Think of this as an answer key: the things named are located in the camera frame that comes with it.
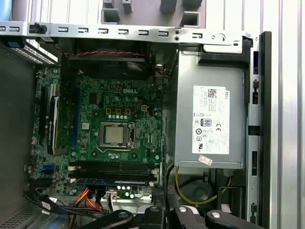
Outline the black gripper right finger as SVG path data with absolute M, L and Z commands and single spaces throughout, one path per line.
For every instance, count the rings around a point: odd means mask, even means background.
M 197 208 L 179 206 L 171 211 L 171 229 L 260 229 L 261 227 L 221 210 L 211 210 L 202 217 Z

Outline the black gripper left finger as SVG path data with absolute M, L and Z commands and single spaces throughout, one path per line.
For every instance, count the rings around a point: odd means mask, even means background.
M 144 208 L 135 216 L 127 210 L 116 210 L 106 216 L 96 219 L 83 229 L 164 229 L 165 211 L 161 207 Z

